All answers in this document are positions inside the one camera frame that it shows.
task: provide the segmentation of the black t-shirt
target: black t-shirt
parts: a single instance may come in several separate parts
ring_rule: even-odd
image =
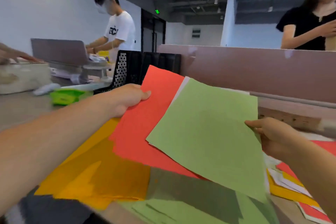
[[[319,22],[319,17],[313,14],[309,9],[305,7],[295,7],[281,18],[280,22],[276,26],[281,32],[284,31],[284,26],[295,25],[295,35],[302,35],[313,28],[316,28],[326,22],[336,20],[336,12],[322,17],[322,21]],[[297,48],[297,50],[312,50],[312,51],[324,51],[325,50],[325,38],[319,36]]]

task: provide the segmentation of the hand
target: hand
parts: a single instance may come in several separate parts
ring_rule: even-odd
[[[336,20],[327,22],[321,26],[314,28],[318,36],[333,37],[336,36]]]
[[[93,48],[88,48],[88,49],[86,49],[86,52],[87,52],[88,54],[95,54],[95,52],[93,51]]]
[[[43,62],[40,59],[37,59],[33,56],[30,56],[27,53],[20,52],[20,51],[13,51],[13,52],[0,51],[0,58],[13,59],[17,63],[18,63],[18,58],[23,58],[29,62]]]
[[[293,154],[293,146],[305,140],[294,128],[274,118],[246,120],[245,124],[260,134],[263,151],[283,162]]]
[[[106,94],[109,99],[113,98],[115,103],[113,106],[114,117],[121,117],[126,112],[128,107],[137,105],[141,100],[148,99],[151,95],[151,92],[143,92],[140,89],[140,85],[126,84],[102,94]]]

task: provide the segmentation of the stack of paper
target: stack of paper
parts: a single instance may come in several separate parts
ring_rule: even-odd
[[[330,153],[336,155],[335,141],[312,141]],[[296,201],[306,219],[317,223],[330,222],[329,218],[313,199],[304,185],[299,181],[290,167],[281,162],[276,166],[279,170],[268,169],[268,180],[271,194]]]
[[[92,135],[41,184],[35,195],[78,200],[104,210],[115,200],[144,200],[150,167],[112,154],[107,137],[119,119],[112,119]]]
[[[156,191],[162,198],[147,193],[147,201],[124,207],[148,223],[277,223],[265,191],[260,139],[244,124],[257,119],[257,98],[183,80],[150,66],[141,88],[151,90],[151,97],[125,113],[110,140],[118,156],[188,179],[176,178],[174,188],[185,184],[184,190],[162,192],[166,178],[158,178],[149,190],[161,184]],[[214,186],[231,191],[233,200],[228,202]],[[204,198],[209,191],[216,191],[212,198],[217,204],[227,202],[221,211],[194,203],[214,205]],[[231,219],[221,218],[223,209],[231,209]]]

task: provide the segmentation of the black mesh desk organizer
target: black mesh desk organizer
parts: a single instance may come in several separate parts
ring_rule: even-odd
[[[180,74],[181,54],[119,51],[111,85],[95,90],[93,94],[110,91],[128,83],[141,85],[150,65]]]

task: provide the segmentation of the desk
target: desk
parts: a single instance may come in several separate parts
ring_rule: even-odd
[[[0,130],[9,128],[37,118],[41,114],[59,107],[52,107],[49,96],[36,97],[31,92],[0,95]],[[298,206],[292,201],[271,196],[281,224],[313,224],[301,214]],[[113,224],[143,224],[117,203],[112,203],[105,211],[98,212],[103,218]]]

